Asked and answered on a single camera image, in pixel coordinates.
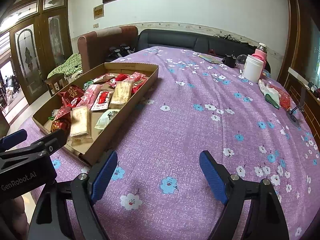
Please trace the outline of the person's left hand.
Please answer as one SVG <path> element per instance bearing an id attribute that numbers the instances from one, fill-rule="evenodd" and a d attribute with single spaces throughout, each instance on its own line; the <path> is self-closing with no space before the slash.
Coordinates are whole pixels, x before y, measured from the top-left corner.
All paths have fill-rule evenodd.
<path id="1" fill-rule="evenodd" d="M 0 239 L 27 239 L 29 223 L 22 196 L 1 203 Z"/>

